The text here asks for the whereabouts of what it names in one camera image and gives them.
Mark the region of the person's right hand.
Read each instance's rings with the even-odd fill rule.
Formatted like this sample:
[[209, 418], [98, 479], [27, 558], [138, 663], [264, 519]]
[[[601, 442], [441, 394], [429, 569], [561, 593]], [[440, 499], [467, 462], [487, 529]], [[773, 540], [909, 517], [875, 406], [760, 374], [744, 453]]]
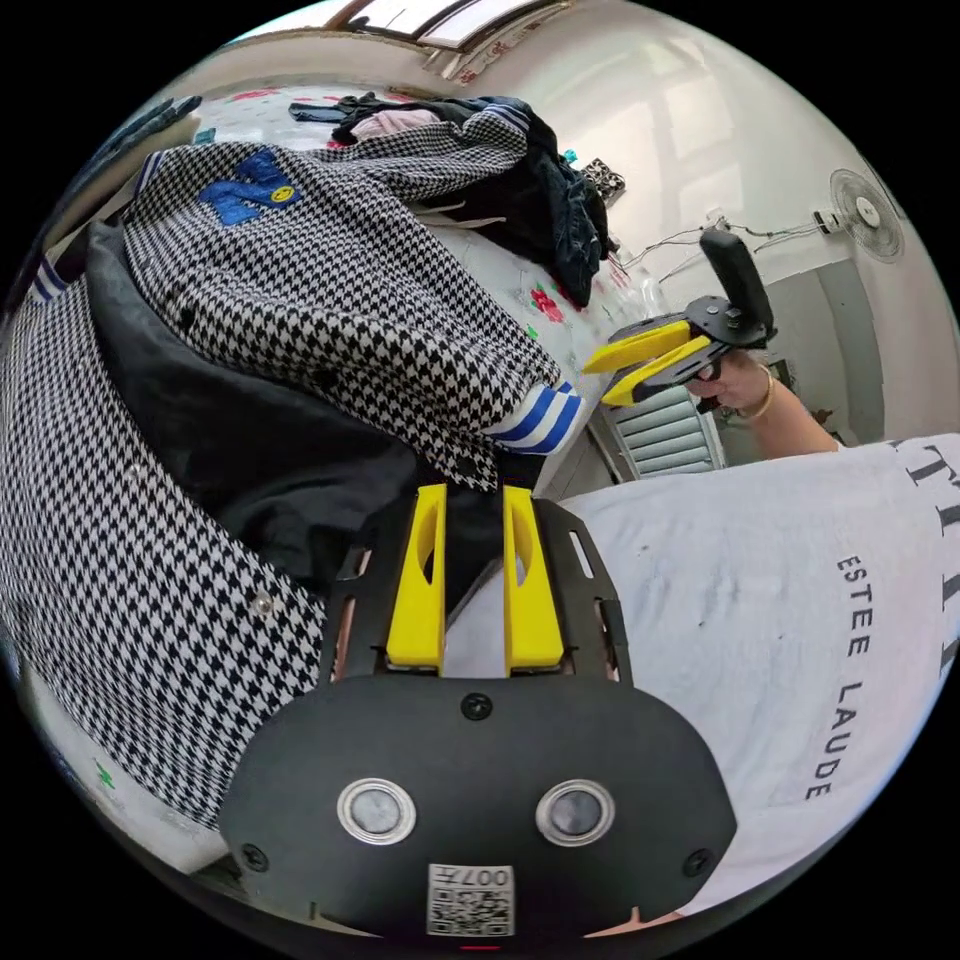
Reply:
[[690, 381], [688, 393], [701, 400], [716, 400], [741, 418], [750, 419], [769, 407], [774, 394], [772, 374], [767, 367], [744, 351], [731, 351], [720, 358], [719, 366]]

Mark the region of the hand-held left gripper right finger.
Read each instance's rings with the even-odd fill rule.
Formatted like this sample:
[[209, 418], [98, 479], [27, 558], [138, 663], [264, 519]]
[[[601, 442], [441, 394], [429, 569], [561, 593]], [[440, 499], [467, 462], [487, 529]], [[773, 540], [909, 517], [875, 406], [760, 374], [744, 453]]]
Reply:
[[557, 668], [564, 656], [531, 493], [503, 488], [504, 652], [507, 668]]

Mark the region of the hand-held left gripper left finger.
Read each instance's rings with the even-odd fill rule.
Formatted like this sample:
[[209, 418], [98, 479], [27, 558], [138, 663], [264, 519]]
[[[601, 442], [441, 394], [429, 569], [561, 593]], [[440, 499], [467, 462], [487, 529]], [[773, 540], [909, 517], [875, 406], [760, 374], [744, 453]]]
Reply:
[[440, 668], [446, 632], [447, 487], [422, 486], [402, 555], [386, 657], [392, 668]]

